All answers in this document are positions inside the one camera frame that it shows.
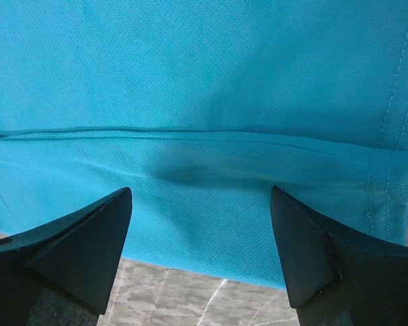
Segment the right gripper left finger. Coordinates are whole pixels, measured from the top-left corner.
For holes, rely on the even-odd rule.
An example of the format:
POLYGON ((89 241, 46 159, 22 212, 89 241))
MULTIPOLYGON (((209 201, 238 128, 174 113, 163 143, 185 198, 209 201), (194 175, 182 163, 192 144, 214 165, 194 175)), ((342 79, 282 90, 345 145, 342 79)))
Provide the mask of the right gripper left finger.
POLYGON ((96 325, 132 213, 123 187, 64 217, 0 239, 0 325, 96 325))

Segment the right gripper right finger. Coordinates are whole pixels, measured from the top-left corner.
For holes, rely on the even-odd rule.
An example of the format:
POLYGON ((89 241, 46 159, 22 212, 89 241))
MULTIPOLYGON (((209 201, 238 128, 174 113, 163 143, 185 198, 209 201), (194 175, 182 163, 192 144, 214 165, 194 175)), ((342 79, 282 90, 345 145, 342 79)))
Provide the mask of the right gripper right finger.
POLYGON ((408 247, 339 223, 277 187, 270 209, 301 325, 408 325, 408 247))

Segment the teal t shirt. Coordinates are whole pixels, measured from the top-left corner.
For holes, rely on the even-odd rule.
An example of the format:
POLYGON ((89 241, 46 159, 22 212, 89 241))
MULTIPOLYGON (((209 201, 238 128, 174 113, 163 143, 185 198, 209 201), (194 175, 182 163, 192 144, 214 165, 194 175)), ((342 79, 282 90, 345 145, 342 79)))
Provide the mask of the teal t shirt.
POLYGON ((408 1, 0 1, 0 233, 129 187, 126 257, 281 287, 273 186, 405 243, 408 1))

